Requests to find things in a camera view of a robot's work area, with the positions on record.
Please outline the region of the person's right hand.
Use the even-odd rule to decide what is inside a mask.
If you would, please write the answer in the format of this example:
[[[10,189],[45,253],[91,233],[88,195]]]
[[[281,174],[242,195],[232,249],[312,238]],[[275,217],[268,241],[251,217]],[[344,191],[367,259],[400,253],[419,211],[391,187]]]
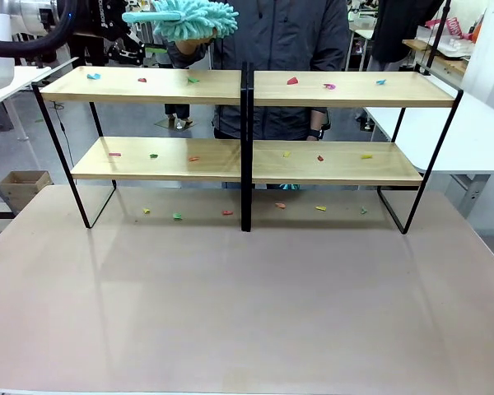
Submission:
[[[211,37],[204,39],[177,40],[175,46],[182,54],[189,56],[195,53],[199,46],[209,44],[211,41]]]

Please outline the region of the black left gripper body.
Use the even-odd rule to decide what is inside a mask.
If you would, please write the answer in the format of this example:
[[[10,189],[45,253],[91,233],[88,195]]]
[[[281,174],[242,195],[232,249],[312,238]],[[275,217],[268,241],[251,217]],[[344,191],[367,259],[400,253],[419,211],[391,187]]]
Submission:
[[[91,0],[91,33],[110,41],[123,39],[128,35],[128,24],[123,21],[127,1]]]

